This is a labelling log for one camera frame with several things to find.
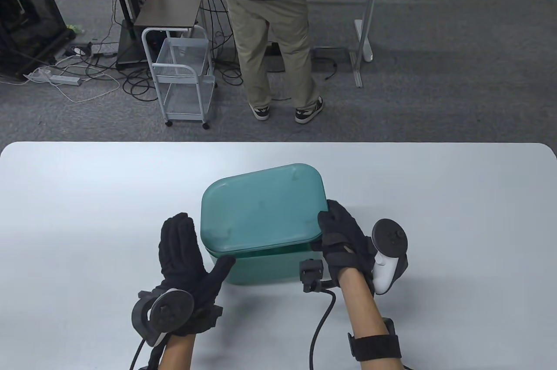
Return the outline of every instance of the white vr controller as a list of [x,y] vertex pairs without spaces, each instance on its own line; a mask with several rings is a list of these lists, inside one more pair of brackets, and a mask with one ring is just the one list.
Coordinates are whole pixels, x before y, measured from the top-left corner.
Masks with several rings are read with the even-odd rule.
[[376,294],[382,295],[408,267],[408,239],[398,223],[392,219],[380,219],[373,227],[372,243],[377,250],[373,286]]

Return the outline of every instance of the black glove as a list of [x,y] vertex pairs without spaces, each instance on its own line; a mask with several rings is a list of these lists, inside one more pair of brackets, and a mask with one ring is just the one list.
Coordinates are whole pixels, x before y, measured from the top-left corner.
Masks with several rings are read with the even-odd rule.
[[377,250],[371,238],[362,233],[356,219],[340,203],[334,200],[327,203],[329,210],[318,214],[318,223],[322,231],[321,249],[333,283],[339,284],[340,270],[353,267],[366,277],[374,294],[372,270]]
[[167,219],[161,229],[161,243],[159,243],[159,260],[164,280],[157,289],[171,288],[185,290],[191,293],[194,301],[193,315],[190,320],[172,333],[187,335],[200,333],[215,326],[214,317],[220,308],[215,306],[215,298],[221,290],[222,282],[227,277],[235,263],[232,256],[224,256],[217,260],[211,273],[207,273],[203,266],[203,258],[197,245],[197,235],[193,219],[187,213],[179,213]]

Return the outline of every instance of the desk leg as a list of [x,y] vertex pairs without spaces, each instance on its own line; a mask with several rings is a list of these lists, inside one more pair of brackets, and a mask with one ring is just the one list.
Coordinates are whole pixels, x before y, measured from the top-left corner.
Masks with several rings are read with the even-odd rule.
[[373,7],[376,0],[366,0],[366,8],[364,10],[364,15],[361,20],[354,20],[354,25],[356,25],[356,32],[358,33],[358,51],[350,52],[350,61],[352,62],[352,69],[354,70],[354,80],[356,80],[356,86],[363,87],[362,77],[360,76],[360,65],[362,64],[362,58],[367,62],[373,59],[372,48],[369,44],[368,34],[369,29],[372,26],[372,15]]
[[126,29],[130,33],[130,38],[132,40],[136,39],[135,32],[134,32],[134,24],[131,21],[131,16],[128,11],[128,5],[126,5],[126,0],[118,0],[120,2],[120,8],[122,8],[122,13],[124,14],[124,21],[126,23]]

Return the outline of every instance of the teal plastic container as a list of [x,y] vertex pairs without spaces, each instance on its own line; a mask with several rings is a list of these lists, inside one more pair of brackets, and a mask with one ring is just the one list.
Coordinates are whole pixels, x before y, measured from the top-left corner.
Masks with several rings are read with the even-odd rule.
[[201,200],[201,241],[213,257],[237,260],[226,281],[266,284],[298,278],[300,261],[318,259],[310,249],[327,210],[321,175],[307,164],[227,177]]

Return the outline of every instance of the black and white sneaker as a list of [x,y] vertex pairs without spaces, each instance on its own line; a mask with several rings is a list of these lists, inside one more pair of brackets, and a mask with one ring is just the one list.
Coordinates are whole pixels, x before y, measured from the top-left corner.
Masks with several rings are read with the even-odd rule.
[[319,96],[315,106],[309,109],[296,109],[295,120],[298,123],[308,123],[323,110],[323,98]]
[[249,105],[249,107],[251,108],[251,111],[253,112],[253,115],[255,116],[255,118],[258,121],[266,121],[269,119],[269,107],[266,106],[264,108],[258,109],[258,108],[254,108],[253,106]]

